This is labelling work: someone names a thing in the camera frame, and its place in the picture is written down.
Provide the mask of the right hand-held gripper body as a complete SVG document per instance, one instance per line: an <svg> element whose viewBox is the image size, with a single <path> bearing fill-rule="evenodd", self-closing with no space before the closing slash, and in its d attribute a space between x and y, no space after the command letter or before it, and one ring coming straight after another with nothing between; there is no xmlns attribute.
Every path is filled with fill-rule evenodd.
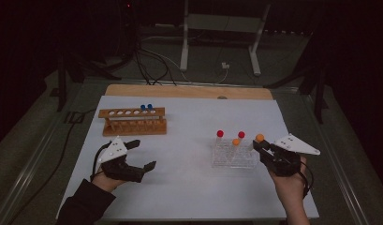
<svg viewBox="0 0 383 225"><path fill-rule="evenodd" d="M292 134L270 144L271 149L266 151L274 156L274 163L264 165L268 170L282 177L291 176L301 170L301 154L320 155L318 149Z"/></svg>

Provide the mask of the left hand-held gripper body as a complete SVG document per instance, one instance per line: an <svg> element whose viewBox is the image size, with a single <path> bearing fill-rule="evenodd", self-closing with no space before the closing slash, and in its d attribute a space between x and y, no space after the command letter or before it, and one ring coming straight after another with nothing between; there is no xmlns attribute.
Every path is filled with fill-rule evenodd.
<svg viewBox="0 0 383 225"><path fill-rule="evenodd" d="M127 164L126 157L129 150L131 149L127 149L125 142L117 136L97 158L97 162L109 178L140 183L145 171L143 168Z"/></svg>

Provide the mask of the wooden test tube rack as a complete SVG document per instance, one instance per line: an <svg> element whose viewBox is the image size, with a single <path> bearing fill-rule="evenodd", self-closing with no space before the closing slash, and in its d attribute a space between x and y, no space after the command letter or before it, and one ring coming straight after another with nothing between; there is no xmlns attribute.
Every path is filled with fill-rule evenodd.
<svg viewBox="0 0 383 225"><path fill-rule="evenodd" d="M98 117L105 121L104 136L165 135L165 108L102 109Z"/></svg>

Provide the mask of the clear acrylic test tube rack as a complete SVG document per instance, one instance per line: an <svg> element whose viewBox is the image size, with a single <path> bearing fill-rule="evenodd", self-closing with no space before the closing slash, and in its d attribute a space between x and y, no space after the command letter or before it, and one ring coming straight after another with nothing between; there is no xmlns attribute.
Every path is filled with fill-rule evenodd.
<svg viewBox="0 0 383 225"><path fill-rule="evenodd" d="M223 139L218 149L215 149L215 143L212 146L212 166L253 169L257 166L259 156L252 148L252 143L243 140L234 159L230 158L231 144L230 139Z"/></svg>

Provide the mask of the person's right hand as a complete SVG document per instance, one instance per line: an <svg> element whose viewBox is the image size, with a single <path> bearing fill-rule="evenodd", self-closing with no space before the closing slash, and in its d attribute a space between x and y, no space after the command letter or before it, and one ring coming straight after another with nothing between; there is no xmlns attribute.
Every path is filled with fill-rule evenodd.
<svg viewBox="0 0 383 225"><path fill-rule="evenodd" d="M287 210L303 208L304 180L302 176L305 174L304 166L301 166L301 173L302 174L298 174L296 172L291 176L281 177L276 175L274 172L269 172L279 201Z"/></svg>

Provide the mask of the person's left hand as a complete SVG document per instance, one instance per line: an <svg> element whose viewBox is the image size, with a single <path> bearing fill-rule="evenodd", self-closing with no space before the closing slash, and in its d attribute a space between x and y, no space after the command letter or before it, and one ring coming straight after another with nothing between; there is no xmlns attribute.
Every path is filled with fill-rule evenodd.
<svg viewBox="0 0 383 225"><path fill-rule="evenodd" d="M93 177L92 183L98 188L101 188L109 193L112 193L120 185L124 184L125 181L109 178L106 174L104 174L102 169L99 169L98 172Z"/></svg>

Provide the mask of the white table sheet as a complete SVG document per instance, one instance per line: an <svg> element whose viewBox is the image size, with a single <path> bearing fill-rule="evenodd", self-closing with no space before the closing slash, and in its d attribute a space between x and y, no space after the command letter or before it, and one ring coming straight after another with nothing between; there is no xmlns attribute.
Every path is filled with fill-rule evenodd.
<svg viewBox="0 0 383 225"><path fill-rule="evenodd" d="M266 167L218 168L212 165L217 130L228 139L244 132L244 144L261 133L273 142L287 135L274 100L178 97L110 97L101 109L163 107L168 121L164 135L140 137L129 151L129 164L155 168L139 183L114 190L115 200L103 218L109 221L254 220L284 218Z"/></svg>

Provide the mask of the black tripod stand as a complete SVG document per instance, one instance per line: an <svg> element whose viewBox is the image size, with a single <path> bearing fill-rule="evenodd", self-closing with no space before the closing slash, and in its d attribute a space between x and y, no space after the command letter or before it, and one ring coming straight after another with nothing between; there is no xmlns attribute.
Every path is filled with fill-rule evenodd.
<svg viewBox="0 0 383 225"><path fill-rule="evenodd" d="M322 109L324 107L324 85L326 68L328 65L328 55L325 47L324 37L318 31L309 37L299 60L293 71L285 78L265 85L265 88L276 89L287 83L302 78L298 87L301 95L310 95L315 91L314 116L322 124Z"/></svg>
<svg viewBox="0 0 383 225"><path fill-rule="evenodd" d="M98 67L69 48L61 49L57 54L58 87L51 91L53 97L58 97L58 112L64 109L67 102L66 76L69 76L74 83L82 83L85 79L82 68L91 69L98 76L108 80L120 80L119 77L111 75L105 69Z"/></svg>

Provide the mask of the grey metal stand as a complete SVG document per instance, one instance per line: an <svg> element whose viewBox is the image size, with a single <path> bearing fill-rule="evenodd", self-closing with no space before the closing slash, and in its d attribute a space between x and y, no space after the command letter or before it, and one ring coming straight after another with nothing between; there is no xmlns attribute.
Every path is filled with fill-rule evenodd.
<svg viewBox="0 0 383 225"><path fill-rule="evenodd" d="M183 46L179 69L186 72L188 68L190 29L203 31L239 32L254 34L254 42L248 46L248 53L253 74L259 76L261 68L258 61L257 50L261 40L264 26L267 21L271 4L266 4L258 17L218 15L194 13L190 11L190 0L184 0Z"/></svg>

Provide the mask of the metal floor rail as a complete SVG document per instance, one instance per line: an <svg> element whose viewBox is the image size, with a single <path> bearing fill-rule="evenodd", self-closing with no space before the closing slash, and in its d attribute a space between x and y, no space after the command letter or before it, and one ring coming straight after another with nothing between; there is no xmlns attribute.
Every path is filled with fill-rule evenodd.
<svg viewBox="0 0 383 225"><path fill-rule="evenodd" d="M367 219L367 216L365 215L365 213L363 212L361 208L360 201L357 198L354 188L352 187L349 179L346 177L346 172L338 156L336 155L335 148L331 144L331 141L329 139L327 132L323 129L323 126L319 124L319 122L317 121L315 117L315 113L314 113L315 105L314 105L313 99L305 95L301 95L301 99L310 117L313 119L315 127L319 133L319 137L323 141L324 149L322 150L322 153L325 153L327 156L327 159L331 165L331 170L333 172L333 175L335 176L337 184L342 192L342 195L346 202L348 210L351 216L353 217L355 225L370 225Z"/></svg>
<svg viewBox="0 0 383 225"><path fill-rule="evenodd" d="M0 142L0 225L7 225L73 97L42 96Z"/></svg>

